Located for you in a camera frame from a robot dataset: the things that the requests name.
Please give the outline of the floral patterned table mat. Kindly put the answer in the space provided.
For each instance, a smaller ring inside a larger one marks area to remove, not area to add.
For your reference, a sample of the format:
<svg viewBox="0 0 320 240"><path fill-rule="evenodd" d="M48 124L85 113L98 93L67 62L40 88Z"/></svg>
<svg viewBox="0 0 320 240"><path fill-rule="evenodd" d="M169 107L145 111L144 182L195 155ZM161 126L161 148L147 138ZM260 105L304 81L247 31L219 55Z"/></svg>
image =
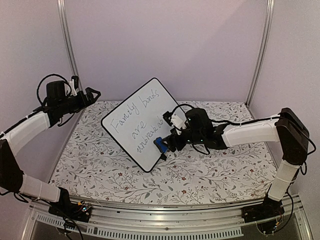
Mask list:
<svg viewBox="0 0 320 240"><path fill-rule="evenodd" d="M276 174L264 143L248 143L202 155L187 146L143 172L101 126L117 106L88 107L49 180L73 196L146 205L200 205L263 198Z"/></svg>

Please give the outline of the white whiteboard black frame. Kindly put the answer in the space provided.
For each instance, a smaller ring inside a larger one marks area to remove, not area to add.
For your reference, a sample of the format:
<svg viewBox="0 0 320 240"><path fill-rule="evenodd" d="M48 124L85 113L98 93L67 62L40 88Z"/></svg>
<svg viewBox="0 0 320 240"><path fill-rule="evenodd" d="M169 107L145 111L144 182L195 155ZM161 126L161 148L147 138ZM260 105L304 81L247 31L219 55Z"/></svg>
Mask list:
<svg viewBox="0 0 320 240"><path fill-rule="evenodd" d="M152 78L104 116L101 125L124 152L149 173L161 157L154 140L171 133L172 127L163 119L167 111L186 119L164 85Z"/></svg>

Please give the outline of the aluminium corner post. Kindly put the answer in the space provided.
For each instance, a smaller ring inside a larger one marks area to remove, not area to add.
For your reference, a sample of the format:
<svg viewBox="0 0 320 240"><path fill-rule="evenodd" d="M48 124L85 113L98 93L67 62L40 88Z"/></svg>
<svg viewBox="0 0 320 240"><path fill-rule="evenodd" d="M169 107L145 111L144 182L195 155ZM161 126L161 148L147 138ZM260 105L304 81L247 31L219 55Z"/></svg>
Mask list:
<svg viewBox="0 0 320 240"><path fill-rule="evenodd" d="M66 9L66 1L65 0L57 0L57 10L58 10L58 16L60 21L60 26L62 30L62 36L64 40L64 45L66 49L67 58L69 61L71 73L73 76L80 76L77 63L76 63L76 57L72 45L72 39L68 24L68 17L67 17L67 9Z"/></svg>
<svg viewBox="0 0 320 240"><path fill-rule="evenodd" d="M257 89L257 85L259 82L261 70L264 63L265 54L268 47L268 40L270 36L270 31L273 22L273 13L274 13L275 1L274 0L267 0L266 1L266 11L265 11L265 18L263 22L263 30L262 30L262 37L259 46L259 51L257 55L256 64L253 71L253 76L251 79L251 83L249 86L249 91L246 97L246 106L250 108L253 103L254 95Z"/></svg>

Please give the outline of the blue whiteboard eraser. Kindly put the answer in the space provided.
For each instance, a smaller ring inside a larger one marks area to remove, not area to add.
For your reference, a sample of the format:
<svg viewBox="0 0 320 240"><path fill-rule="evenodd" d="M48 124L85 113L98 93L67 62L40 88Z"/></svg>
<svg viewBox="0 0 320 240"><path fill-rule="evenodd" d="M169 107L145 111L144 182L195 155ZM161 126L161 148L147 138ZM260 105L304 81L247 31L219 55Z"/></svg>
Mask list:
<svg viewBox="0 0 320 240"><path fill-rule="evenodd" d="M157 147L157 149L160 151L161 154L165 154L168 151L168 146L163 142L163 139L161 137L157 137L153 141L154 145Z"/></svg>

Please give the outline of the black whiteboard stand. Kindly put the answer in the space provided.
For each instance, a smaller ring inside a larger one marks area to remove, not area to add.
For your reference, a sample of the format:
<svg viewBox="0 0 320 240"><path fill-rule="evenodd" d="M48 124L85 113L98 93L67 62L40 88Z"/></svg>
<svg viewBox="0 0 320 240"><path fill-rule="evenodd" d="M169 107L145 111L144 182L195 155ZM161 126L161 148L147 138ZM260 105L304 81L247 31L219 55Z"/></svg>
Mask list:
<svg viewBox="0 0 320 240"><path fill-rule="evenodd" d="M163 160L163 161L166 161L166 160L167 160L166 154L165 154L165 153L162 153L162 154L160 155L160 159Z"/></svg>

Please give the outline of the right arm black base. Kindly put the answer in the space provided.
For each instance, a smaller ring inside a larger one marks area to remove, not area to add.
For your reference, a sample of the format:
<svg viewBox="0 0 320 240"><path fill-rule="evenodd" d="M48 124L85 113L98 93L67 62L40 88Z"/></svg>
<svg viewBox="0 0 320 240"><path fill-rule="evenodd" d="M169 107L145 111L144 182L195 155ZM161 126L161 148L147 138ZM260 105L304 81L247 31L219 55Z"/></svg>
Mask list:
<svg viewBox="0 0 320 240"><path fill-rule="evenodd" d="M258 223L257 229L264 235L271 235L276 232L283 222L285 213L282 201L275 201L266 196L262 203L245 206L241 209L241 217L245 223Z"/></svg>

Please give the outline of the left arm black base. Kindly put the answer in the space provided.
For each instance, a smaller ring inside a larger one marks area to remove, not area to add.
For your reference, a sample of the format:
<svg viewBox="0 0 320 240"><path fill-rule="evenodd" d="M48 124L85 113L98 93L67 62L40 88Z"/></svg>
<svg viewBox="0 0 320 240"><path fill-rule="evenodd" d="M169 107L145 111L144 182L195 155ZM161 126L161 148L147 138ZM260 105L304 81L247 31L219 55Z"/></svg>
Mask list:
<svg viewBox="0 0 320 240"><path fill-rule="evenodd" d="M92 205L81 200L72 203L69 192L60 187L58 202L49 202L48 212L59 217L70 217L72 220L88 223L92 213Z"/></svg>

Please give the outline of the aluminium front rail frame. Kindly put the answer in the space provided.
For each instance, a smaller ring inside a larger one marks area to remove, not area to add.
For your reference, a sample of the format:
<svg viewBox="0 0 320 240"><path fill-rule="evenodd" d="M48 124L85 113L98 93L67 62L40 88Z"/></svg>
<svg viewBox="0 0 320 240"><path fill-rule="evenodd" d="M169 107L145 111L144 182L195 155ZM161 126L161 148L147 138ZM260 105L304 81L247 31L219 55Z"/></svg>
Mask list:
<svg viewBox="0 0 320 240"><path fill-rule="evenodd" d="M284 197L279 232L263 234L260 222L245 222L242 208L260 200L200 205L148 205L93 200L88 222L64 227L48 205L33 202L24 240L312 240L300 197Z"/></svg>

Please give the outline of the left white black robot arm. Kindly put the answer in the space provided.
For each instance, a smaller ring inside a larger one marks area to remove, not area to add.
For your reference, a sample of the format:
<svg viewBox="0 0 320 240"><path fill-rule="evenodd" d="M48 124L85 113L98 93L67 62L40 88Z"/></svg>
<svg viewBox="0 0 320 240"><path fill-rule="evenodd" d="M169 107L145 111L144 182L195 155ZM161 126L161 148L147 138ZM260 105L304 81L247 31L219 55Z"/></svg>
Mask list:
<svg viewBox="0 0 320 240"><path fill-rule="evenodd" d="M0 187L9 193L55 203L55 209L63 217L70 217L75 211L74 205L61 198L61 189L25 174L16 157L33 139L58 124L65 115L79 113L93 105L101 92L87 87L84 91L67 94L62 87L53 85L46 94L40 107L0 137Z"/></svg>

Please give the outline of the right aluminium corner post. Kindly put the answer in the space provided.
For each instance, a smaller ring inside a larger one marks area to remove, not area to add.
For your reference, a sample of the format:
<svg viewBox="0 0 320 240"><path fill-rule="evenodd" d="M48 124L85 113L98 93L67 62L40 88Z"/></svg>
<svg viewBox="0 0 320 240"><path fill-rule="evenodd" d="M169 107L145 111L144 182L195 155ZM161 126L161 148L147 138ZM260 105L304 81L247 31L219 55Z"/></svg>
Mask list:
<svg viewBox="0 0 320 240"><path fill-rule="evenodd" d="M257 55L256 64L253 71L253 76L251 79L251 83L249 86L249 91L246 97L246 106L250 108L253 103L254 95L257 89L257 85L259 82L261 70L264 63L265 54L268 47L268 40L270 36L270 31L273 22L273 13L274 13L275 1L274 0L267 0L266 1L266 11L265 11L265 18L263 22L263 30L262 30L262 37L259 46L259 51Z"/></svg>

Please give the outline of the left aluminium corner post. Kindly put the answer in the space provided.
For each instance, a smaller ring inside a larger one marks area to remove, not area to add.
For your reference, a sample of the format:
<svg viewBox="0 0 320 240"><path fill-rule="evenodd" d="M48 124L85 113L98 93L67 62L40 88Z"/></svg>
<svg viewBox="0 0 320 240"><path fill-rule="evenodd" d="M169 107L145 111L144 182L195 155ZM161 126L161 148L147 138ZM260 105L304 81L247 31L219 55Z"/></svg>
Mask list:
<svg viewBox="0 0 320 240"><path fill-rule="evenodd" d="M68 24L68 17L67 17L67 9L66 9L66 1L65 0L57 0L57 10L58 10L58 16L60 21L60 26L62 30L62 36L64 40L64 45L66 49L67 58L69 61L71 73L73 76L80 76L77 63L76 63L76 57L72 45L72 39Z"/></svg>

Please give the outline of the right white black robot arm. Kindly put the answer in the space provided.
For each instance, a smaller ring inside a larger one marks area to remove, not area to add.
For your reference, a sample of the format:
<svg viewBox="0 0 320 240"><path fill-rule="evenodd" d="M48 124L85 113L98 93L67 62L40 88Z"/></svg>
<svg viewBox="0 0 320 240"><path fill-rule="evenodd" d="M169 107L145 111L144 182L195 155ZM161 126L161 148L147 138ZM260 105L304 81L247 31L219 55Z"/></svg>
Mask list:
<svg viewBox="0 0 320 240"><path fill-rule="evenodd" d="M226 150L230 147L260 143L280 143L282 162L269 190L266 201L259 206L262 218L269 218L278 210L278 203L295 181L299 169L306 163L309 145L314 145L305 125L290 108L270 117L245 122L210 119L203 108L191 108L181 119L174 111L167 111L163 119L172 128L170 135L154 140L161 152L181 151L186 145L203 145L205 154L210 150Z"/></svg>

